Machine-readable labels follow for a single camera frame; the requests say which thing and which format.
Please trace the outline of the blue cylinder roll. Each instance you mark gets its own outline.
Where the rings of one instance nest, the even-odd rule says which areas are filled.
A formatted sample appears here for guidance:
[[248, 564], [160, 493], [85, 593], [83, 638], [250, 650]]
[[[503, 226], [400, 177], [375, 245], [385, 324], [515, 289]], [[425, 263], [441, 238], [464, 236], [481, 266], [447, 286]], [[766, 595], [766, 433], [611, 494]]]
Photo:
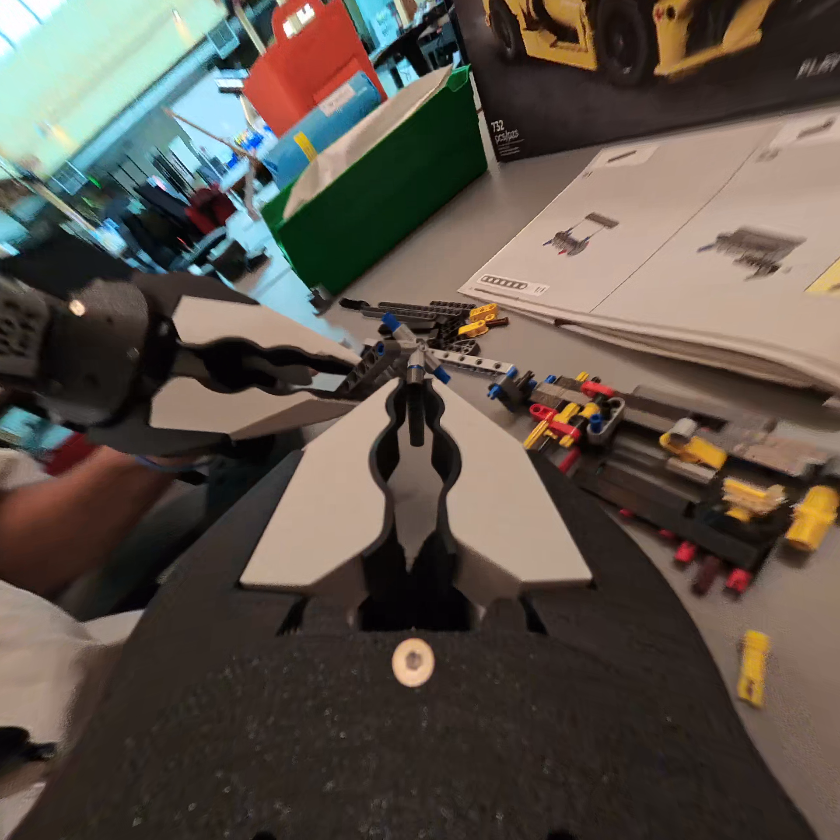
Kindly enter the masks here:
[[273, 183], [283, 190], [298, 179], [321, 152], [376, 110], [382, 96], [362, 71], [332, 91], [301, 120], [276, 136], [261, 158]]

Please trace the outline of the white shirt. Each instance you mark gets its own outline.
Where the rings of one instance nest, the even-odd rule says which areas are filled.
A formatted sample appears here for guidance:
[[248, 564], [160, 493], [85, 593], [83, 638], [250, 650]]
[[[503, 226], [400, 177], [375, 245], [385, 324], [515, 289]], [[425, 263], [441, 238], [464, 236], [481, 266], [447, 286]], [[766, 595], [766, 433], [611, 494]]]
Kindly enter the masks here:
[[42, 794], [52, 766], [78, 741], [142, 611], [81, 623], [60, 607], [1, 583], [1, 837]]

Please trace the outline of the red plastic tote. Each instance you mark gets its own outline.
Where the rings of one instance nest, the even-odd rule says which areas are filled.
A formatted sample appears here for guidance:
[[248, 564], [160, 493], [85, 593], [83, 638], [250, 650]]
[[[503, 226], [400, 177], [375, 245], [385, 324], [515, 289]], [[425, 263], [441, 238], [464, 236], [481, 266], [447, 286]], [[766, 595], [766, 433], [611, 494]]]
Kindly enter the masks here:
[[357, 73], [387, 99], [343, 2], [279, 2], [271, 27], [275, 40], [251, 67], [244, 96], [276, 137]]

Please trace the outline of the yellow lego pin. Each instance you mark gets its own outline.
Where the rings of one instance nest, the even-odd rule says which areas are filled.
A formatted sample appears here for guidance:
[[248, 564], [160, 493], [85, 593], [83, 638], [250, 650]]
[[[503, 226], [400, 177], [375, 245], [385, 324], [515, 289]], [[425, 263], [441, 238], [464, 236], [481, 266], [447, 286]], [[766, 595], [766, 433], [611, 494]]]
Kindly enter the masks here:
[[764, 706], [765, 676], [771, 649], [770, 637], [765, 633], [749, 630], [742, 637], [736, 692], [738, 699], [752, 708], [761, 709]]

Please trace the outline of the green plastic bin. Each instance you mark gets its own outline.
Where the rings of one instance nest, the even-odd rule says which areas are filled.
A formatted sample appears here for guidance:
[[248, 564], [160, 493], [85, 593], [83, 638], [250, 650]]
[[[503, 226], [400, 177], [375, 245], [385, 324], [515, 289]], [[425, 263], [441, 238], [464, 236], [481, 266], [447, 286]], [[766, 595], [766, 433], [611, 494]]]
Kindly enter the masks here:
[[460, 66], [437, 95], [288, 220], [282, 214], [298, 179], [262, 215], [299, 279], [334, 298], [487, 170], [470, 66]]

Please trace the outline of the person's left forearm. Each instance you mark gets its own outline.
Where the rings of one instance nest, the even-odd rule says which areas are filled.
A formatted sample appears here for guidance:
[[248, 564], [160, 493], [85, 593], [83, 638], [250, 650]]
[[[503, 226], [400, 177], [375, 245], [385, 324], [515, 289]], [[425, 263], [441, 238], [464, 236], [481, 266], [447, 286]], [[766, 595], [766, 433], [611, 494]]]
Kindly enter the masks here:
[[58, 477], [2, 490], [2, 580], [44, 597], [61, 593], [106, 561], [197, 460], [99, 447]]

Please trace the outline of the pile of dark lego beams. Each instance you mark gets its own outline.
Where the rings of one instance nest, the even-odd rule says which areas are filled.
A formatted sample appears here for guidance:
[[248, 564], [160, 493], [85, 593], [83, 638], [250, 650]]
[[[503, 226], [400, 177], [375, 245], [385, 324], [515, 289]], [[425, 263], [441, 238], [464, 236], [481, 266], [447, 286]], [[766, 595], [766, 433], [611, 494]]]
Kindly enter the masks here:
[[[469, 322], [469, 312], [473, 307], [468, 303], [455, 301], [431, 301], [427, 305], [415, 303], [401, 303], [382, 301], [379, 304], [370, 304], [360, 299], [343, 297], [339, 300], [342, 309], [358, 312], [363, 318], [375, 322], [377, 333], [384, 339], [392, 337], [383, 322], [386, 314], [390, 313], [397, 321], [408, 327], [432, 350], [454, 351], [462, 354], [480, 354], [478, 338], [458, 340], [458, 330]], [[508, 316], [498, 312], [498, 318]]]

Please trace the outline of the white paper bag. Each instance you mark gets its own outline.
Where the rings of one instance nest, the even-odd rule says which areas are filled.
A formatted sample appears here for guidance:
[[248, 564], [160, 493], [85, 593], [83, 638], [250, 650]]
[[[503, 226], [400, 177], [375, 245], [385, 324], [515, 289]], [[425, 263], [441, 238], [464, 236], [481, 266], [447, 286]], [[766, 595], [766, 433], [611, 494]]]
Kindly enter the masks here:
[[400, 128], [446, 86], [453, 70], [449, 65], [421, 77], [321, 152], [293, 185], [283, 220], [288, 220]]

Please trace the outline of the lego set box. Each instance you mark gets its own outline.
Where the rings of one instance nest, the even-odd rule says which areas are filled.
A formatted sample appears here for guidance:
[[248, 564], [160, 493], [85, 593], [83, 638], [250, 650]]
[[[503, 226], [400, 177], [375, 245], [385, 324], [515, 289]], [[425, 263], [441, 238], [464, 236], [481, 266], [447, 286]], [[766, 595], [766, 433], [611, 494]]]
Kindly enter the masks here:
[[500, 162], [838, 99], [838, 1], [454, 9]]

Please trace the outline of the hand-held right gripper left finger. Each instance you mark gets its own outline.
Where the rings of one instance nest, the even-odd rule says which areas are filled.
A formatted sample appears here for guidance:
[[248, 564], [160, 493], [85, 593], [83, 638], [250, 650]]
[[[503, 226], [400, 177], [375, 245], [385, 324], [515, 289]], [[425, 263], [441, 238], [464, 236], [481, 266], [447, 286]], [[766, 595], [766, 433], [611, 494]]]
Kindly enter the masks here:
[[397, 380], [309, 443], [239, 577], [247, 591], [318, 599], [385, 621], [408, 608], [390, 478], [406, 419]]

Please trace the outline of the lego chassis assembly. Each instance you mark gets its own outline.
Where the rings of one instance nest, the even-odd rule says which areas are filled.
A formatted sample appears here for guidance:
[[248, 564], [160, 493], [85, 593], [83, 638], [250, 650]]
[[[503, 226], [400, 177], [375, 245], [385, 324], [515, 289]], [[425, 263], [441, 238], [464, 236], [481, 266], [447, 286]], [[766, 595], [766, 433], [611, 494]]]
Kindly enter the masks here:
[[806, 560], [838, 532], [838, 453], [780, 434], [772, 416], [514, 367], [488, 396], [530, 415], [525, 449], [671, 541], [697, 595], [722, 580], [740, 597], [775, 553]]

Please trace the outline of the red office chair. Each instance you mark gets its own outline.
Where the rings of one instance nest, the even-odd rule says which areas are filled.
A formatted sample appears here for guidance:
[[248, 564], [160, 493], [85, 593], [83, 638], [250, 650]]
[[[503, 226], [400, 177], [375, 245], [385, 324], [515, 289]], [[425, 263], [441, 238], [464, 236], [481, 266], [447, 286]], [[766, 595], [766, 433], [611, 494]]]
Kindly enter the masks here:
[[224, 228], [228, 219], [236, 213], [234, 203], [217, 185], [195, 190], [185, 209], [187, 219], [202, 235]]

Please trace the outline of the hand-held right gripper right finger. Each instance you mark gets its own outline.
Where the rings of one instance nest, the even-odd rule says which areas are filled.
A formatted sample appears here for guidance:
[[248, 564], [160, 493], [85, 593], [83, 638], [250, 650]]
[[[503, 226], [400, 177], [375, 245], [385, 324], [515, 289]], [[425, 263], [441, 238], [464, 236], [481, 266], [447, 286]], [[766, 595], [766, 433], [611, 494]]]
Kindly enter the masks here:
[[417, 624], [469, 629], [499, 602], [590, 585], [593, 572], [529, 453], [426, 380], [430, 466], [417, 492]]

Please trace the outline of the small lego beam assembly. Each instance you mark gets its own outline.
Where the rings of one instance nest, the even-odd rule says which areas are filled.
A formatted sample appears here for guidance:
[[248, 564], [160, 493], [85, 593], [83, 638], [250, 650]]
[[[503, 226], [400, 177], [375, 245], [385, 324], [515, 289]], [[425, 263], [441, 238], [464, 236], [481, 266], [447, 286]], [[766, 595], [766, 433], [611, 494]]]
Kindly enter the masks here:
[[385, 382], [393, 379], [403, 382], [410, 444], [421, 447], [426, 429], [426, 379], [435, 377], [447, 384], [449, 375], [432, 345], [408, 325], [407, 316], [386, 310], [381, 325], [386, 333], [384, 338], [362, 353], [360, 362], [334, 394], [361, 401]]

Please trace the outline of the instruction booklet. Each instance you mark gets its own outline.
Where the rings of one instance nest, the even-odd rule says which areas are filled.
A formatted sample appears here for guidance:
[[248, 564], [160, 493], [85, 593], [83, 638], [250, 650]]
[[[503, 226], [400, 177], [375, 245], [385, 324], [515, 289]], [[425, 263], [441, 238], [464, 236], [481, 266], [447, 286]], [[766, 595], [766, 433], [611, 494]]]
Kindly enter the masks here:
[[603, 148], [458, 291], [628, 350], [839, 388], [839, 115]]

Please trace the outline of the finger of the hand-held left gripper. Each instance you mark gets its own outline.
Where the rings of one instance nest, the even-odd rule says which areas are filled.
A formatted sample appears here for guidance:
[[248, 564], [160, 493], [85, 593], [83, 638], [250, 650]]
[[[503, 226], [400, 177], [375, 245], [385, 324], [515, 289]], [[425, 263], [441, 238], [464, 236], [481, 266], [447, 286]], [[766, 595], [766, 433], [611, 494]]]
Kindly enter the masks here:
[[284, 433], [342, 417], [356, 402], [302, 390], [272, 395], [250, 387], [221, 393], [189, 377], [176, 377], [152, 397], [152, 428], [223, 434], [233, 440]]
[[286, 395], [311, 388], [314, 375], [346, 376], [361, 362], [352, 348], [260, 304], [183, 297], [172, 323], [173, 374], [213, 392]]

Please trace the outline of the long light grey lego beam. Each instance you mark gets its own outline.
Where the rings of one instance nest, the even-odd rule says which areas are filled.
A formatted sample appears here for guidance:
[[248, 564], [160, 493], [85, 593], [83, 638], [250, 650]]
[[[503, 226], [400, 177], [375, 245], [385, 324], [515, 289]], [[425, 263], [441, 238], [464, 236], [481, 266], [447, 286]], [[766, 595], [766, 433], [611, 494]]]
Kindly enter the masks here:
[[454, 351], [430, 350], [430, 352], [441, 365], [461, 371], [489, 377], [515, 376], [518, 373], [516, 366], [507, 362]]

